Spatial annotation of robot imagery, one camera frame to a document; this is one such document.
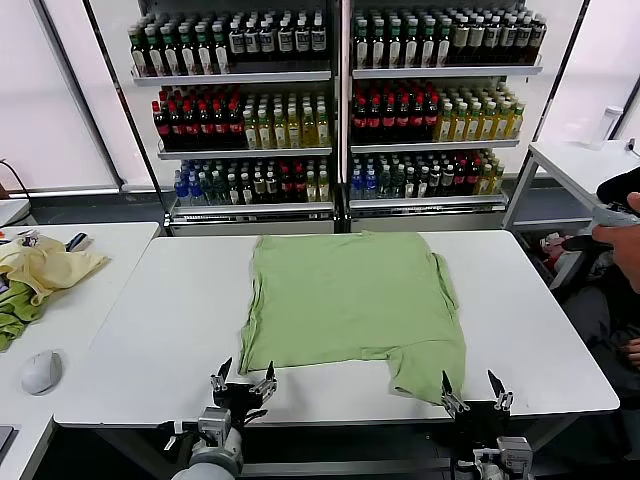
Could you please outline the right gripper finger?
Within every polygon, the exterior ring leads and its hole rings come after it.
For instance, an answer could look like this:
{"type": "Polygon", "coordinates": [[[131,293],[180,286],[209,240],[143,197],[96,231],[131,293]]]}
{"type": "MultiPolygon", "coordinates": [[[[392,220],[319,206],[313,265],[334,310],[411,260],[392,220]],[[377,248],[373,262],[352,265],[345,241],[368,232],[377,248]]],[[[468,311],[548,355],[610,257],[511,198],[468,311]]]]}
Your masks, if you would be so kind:
{"type": "Polygon", "coordinates": [[[494,408],[498,411],[509,411],[513,403],[513,392],[507,390],[502,381],[491,370],[488,371],[488,377],[496,397],[494,408]]]}
{"type": "Polygon", "coordinates": [[[441,388],[441,402],[449,415],[459,415],[468,411],[468,405],[454,394],[453,387],[445,370],[442,371],[441,388]]]}

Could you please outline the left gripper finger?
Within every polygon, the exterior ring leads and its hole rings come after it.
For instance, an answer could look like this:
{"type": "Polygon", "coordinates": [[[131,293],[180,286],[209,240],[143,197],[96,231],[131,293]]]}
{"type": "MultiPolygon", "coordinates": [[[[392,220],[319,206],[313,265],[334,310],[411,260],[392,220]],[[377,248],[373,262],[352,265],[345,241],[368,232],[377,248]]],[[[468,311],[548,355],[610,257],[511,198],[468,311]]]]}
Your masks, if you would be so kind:
{"type": "Polygon", "coordinates": [[[258,384],[254,385],[250,392],[260,398],[270,398],[277,389],[277,378],[273,362],[269,363],[265,378],[258,384]]]}
{"type": "Polygon", "coordinates": [[[218,371],[215,374],[211,375],[210,380],[213,395],[223,395],[228,391],[226,379],[229,374],[232,361],[233,358],[229,357],[224,363],[221,364],[218,371]]]}

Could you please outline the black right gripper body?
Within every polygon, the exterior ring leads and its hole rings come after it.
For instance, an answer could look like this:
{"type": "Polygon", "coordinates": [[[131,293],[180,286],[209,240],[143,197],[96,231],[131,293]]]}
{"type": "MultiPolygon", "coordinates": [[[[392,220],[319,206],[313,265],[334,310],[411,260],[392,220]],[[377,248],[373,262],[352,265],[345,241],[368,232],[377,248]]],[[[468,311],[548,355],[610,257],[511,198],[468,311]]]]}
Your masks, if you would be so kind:
{"type": "Polygon", "coordinates": [[[491,401],[472,401],[455,413],[455,446],[457,450],[495,448],[497,438],[504,436],[510,410],[491,401]]]}

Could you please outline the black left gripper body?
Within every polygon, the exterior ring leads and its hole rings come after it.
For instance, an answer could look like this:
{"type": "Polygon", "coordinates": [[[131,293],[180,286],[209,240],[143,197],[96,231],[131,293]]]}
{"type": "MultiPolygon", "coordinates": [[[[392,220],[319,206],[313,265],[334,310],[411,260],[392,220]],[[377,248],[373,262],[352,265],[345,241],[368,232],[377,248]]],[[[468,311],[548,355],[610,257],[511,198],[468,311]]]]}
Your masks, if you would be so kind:
{"type": "Polygon", "coordinates": [[[228,383],[228,391],[223,395],[213,395],[217,407],[227,409],[233,428],[243,428],[246,424],[264,416],[267,410],[265,402],[269,398],[260,398],[250,392],[254,385],[228,383]]]}

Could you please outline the operator bare hand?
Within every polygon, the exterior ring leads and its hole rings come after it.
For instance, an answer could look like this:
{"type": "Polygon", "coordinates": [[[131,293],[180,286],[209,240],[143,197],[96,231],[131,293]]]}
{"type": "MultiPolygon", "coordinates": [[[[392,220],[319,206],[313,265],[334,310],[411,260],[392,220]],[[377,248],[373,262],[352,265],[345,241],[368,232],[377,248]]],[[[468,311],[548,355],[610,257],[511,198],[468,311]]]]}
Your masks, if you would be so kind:
{"type": "Polygon", "coordinates": [[[639,292],[639,194],[627,196],[628,208],[637,215],[613,211],[605,206],[594,209],[598,225],[592,230],[594,240],[613,247],[614,263],[628,279],[633,290],[639,292]]]}

